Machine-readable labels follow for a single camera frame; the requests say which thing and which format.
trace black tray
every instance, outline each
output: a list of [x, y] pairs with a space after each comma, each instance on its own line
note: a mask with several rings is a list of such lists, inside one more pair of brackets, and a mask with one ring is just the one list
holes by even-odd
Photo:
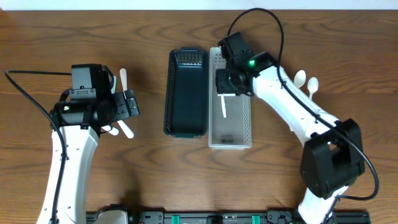
[[200, 137], [207, 129], [208, 54], [189, 47], [169, 55], [164, 133]]

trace wooden tabletop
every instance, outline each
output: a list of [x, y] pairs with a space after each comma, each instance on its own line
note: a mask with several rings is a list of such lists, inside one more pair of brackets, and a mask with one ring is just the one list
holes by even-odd
[[[367, 202], [337, 208], [367, 210], [373, 223], [398, 220], [398, 11], [276, 11], [284, 25], [282, 66], [292, 78], [317, 77], [313, 100], [361, 127], [365, 153], [381, 188]], [[214, 151], [208, 136], [176, 139], [163, 132], [169, 52], [216, 46], [238, 11], [78, 11], [0, 13], [0, 70], [70, 72], [100, 63], [128, 72], [141, 115], [129, 119], [134, 139], [104, 134], [91, 165], [87, 210], [125, 202], [168, 211], [295, 208], [304, 196], [302, 147], [263, 101], [253, 98], [252, 148]], [[275, 57], [280, 34], [261, 12], [234, 27], [256, 52]], [[70, 77], [12, 75], [46, 110]], [[0, 220], [35, 223], [52, 158], [47, 119], [0, 75]], [[366, 173], [347, 194], [372, 192]]]

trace black cable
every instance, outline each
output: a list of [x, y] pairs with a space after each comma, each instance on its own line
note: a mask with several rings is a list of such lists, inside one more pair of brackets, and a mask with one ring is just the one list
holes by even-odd
[[30, 102], [32, 102], [43, 114], [44, 116], [50, 121], [52, 127], [57, 132], [58, 137], [60, 138], [61, 147], [62, 147], [62, 154], [61, 154], [61, 166], [60, 166], [60, 173], [58, 175], [57, 186], [55, 187], [55, 194], [54, 200], [52, 204], [52, 215], [51, 215], [51, 222], [52, 224], [57, 223], [57, 207], [58, 207], [58, 198], [60, 195], [62, 177], [63, 177], [63, 170], [65, 168], [65, 162], [67, 159], [67, 147], [65, 145], [65, 141], [63, 140], [61, 131], [59, 130], [58, 126], [55, 124], [55, 121], [50, 117], [50, 115], [46, 112], [46, 110], [36, 102], [33, 97], [31, 97], [25, 90], [23, 90], [10, 76], [9, 73], [30, 73], [30, 74], [43, 74], [43, 75], [71, 75], [71, 73], [63, 73], [63, 72], [38, 72], [38, 71], [20, 71], [20, 70], [6, 70], [5, 74], [10, 81], [10, 83], [20, 91]]
[[353, 147], [358, 153], [359, 155], [364, 159], [364, 161], [366, 162], [366, 164], [369, 166], [369, 169], [372, 172], [373, 175], [373, 179], [374, 179], [374, 191], [371, 195], [367, 196], [367, 197], [354, 197], [354, 196], [349, 196], [349, 195], [338, 195], [336, 197], [338, 198], [347, 198], [347, 199], [351, 199], [351, 200], [370, 200], [372, 198], [374, 198], [377, 193], [379, 192], [379, 177], [377, 176], [377, 172], [374, 169], [371, 161], [368, 159], [368, 157], [361, 151], [359, 150], [358, 147], [355, 146], [354, 143], [352, 143], [344, 134], [341, 134], [335, 127], [333, 127], [331, 124], [329, 124], [327, 121], [325, 121], [324, 119], [322, 119], [320, 117], [319, 114], [316, 114], [316, 112], [312, 111], [307, 105], [305, 105], [299, 98], [297, 98], [297, 96], [294, 95], [294, 93], [288, 88], [288, 86], [286, 85], [286, 81], [283, 81], [282, 76], [280, 75], [280, 60], [282, 58], [282, 51], [284, 48], [284, 30], [282, 27], [282, 24], [280, 23], [278, 17], [271, 11], [267, 10], [267, 9], [262, 9], [262, 8], [253, 8], [253, 9], [248, 9], [244, 12], [242, 12], [231, 24], [231, 26], [229, 27], [228, 33], [227, 35], [229, 35], [231, 33], [232, 27], [235, 25], [236, 21], [238, 21], [238, 19], [240, 17], [242, 17], [243, 15], [252, 12], [252, 11], [262, 11], [262, 12], [266, 12], [269, 15], [271, 15], [276, 22], [278, 23], [279, 29], [280, 29], [280, 49], [279, 49], [279, 55], [278, 55], [278, 60], [277, 60], [277, 74], [278, 74], [278, 79], [280, 81], [280, 84], [282, 85], [282, 87], [284, 87], [286, 89], [286, 91], [289, 93], [289, 95], [300, 105], [302, 106], [306, 111], [308, 111], [310, 113], [310, 115], [312, 115], [313, 117], [315, 117], [315, 119], [319, 122], [321, 122], [323, 125], [325, 125], [326, 127], [330, 128], [339, 138], [341, 138], [342, 140], [344, 140], [345, 142], [347, 142], [347, 144], [349, 144], [351, 147]]

